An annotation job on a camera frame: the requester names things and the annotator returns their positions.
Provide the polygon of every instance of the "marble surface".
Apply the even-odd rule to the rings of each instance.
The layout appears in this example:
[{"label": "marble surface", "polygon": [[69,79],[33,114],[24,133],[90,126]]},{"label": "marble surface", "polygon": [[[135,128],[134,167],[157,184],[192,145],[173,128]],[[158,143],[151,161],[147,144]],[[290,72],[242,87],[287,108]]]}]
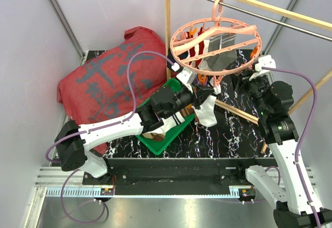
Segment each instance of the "marble surface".
[{"label": "marble surface", "polygon": [[[104,51],[89,51],[87,60],[97,57]],[[238,58],[229,68],[234,68],[249,59],[251,50],[237,50]],[[233,91],[230,76],[222,80],[222,93],[218,99],[257,116],[251,99],[246,94]],[[252,158],[270,157],[260,151],[264,144],[257,125],[252,124],[220,107],[215,106],[218,123],[204,127],[193,120],[169,146],[160,154],[154,155],[135,136],[111,141],[104,153],[106,158]]]}]

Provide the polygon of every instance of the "gray wall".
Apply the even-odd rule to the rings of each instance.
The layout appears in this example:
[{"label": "gray wall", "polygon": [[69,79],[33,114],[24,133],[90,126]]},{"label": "gray wall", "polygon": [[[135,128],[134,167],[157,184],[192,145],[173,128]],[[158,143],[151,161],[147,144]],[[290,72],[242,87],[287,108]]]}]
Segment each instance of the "gray wall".
[{"label": "gray wall", "polygon": [[0,0],[1,227],[21,227],[63,117],[57,84],[79,57],[48,0]]},{"label": "gray wall", "polygon": [[[332,0],[300,0],[295,11],[317,19],[332,22]],[[332,37],[332,32],[309,25],[289,21],[321,34]],[[318,81],[330,68],[332,44],[302,33],[284,29],[275,45],[272,47],[272,57],[277,67],[302,72],[313,81]],[[298,100],[310,85],[297,76],[274,73],[275,79],[285,80],[293,86],[295,101]],[[332,208],[330,186],[332,178],[332,144],[330,140],[332,124],[332,80],[318,90],[318,105],[309,132],[303,143],[302,154],[305,163],[311,167],[317,189],[323,205]],[[302,133],[312,105],[312,97],[292,114],[299,133]]]},{"label": "gray wall", "polygon": [[[153,29],[164,39],[164,0],[58,0],[77,39],[85,50],[109,49],[123,42],[125,30],[135,26]],[[259,0],[286,8],[289,0]],[[232,0],[226,3],[267,17],[279,16]],[[204,0],[171,0],[171,34],[182,25],[211,16],[213,4]],[[267,43],[275,25],[224,8],[223,17],[256,24]]]}]

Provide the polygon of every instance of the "reflective floor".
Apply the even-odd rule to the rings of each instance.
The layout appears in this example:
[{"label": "reflective floor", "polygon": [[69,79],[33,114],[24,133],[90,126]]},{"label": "reflective floor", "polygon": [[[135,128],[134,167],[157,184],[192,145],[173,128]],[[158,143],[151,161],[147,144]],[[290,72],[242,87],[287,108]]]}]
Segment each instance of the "reflective floor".
[{"label": "reflective floor", "polygon": [[[66,209],[71,211],[87,200],[66,198]],[[76,224],[68,218],[62,218],[64,213],[60,198],[47,197],[38,228],[276,228],[272,208],[266,202],[241,205],[225,204],[217,199],[114,198],[107,202],[107,206],[109,209],[107,219],[105,213],[101,221],[96,224]],[[72,216],[81,221],[91,221],[99,216],[101,210],[102,207],[97,203],[89,203],[73,212]]]}]

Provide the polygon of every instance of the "red bag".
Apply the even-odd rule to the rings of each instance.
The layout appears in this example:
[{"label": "red bag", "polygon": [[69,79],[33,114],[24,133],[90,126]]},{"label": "red bag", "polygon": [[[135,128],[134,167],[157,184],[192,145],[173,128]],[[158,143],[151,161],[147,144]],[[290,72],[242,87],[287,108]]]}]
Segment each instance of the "red bag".
[{"label": "red bag", "polygon": [[[60,81],[58,102],[77,124],[101,122],[132,111],[127,81],[129,59],[144,50],[165,55],[165,44],[148,28],[135,27],[124,36],[126,41],[120,46],[91,59]],[[137,56],[130,66],[130,78],[139,106],[165,83],[165,59],[148,53]],[[106,149],[106,144],[95,148],[101,154]]]}]

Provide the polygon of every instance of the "green basket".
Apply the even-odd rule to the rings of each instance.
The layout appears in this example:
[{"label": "green basket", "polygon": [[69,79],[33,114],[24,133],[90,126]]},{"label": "green basket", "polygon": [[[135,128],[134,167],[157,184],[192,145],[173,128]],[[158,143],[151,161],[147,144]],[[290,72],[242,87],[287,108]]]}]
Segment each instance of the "green basket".
[{"label": "green basket", "polygon": [[[169,79],[164,85],[173,89],[174,92],[179,92],[181,90],[181,84],[176,79]],[[185,117],[185,121],[166,132],[163,141],[153,141],[152,139],[147,139],[144,136],[136,136],[142,143],[144,143],[153,154],[159,155],[162,151],[174,140],[175,137],[195,118],[195,114],[191,114]]]}]

